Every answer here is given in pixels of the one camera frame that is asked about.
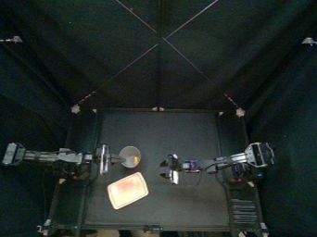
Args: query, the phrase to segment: pink tray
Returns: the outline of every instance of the pink tray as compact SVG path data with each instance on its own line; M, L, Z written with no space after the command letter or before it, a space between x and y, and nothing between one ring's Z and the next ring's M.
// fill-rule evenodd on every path
M108 198L115 209L129 205L145 195L148 195L148 190L139 172L108 185Z

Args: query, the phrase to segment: black fabric wall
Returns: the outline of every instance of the black fabric wall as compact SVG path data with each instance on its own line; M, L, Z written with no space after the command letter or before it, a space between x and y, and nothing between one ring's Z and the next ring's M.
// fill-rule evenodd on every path
M16 35L1 17L0 28ZM0 44L0 159L10 142L44 151L64 145L69 112L36 58L25 46ZM37 236L54 184L42 171L38 165L0 168L0 236Z
M254 141L275 145L275 165L259 186L262 210L275 236L317 236L317 48L290 55L248 110Z

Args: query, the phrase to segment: metal bracket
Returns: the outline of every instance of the metal bracket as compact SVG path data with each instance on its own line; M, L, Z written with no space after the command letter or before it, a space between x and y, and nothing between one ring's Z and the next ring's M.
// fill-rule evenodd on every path
M159 225L143 226L144 233L160 233L163 228Z
M46 236L48 235L48 228L49 228L49 225L50 225L50 219L48 219L42 226L36 226L38 228L37 230L37 233L41 233L42 236Z

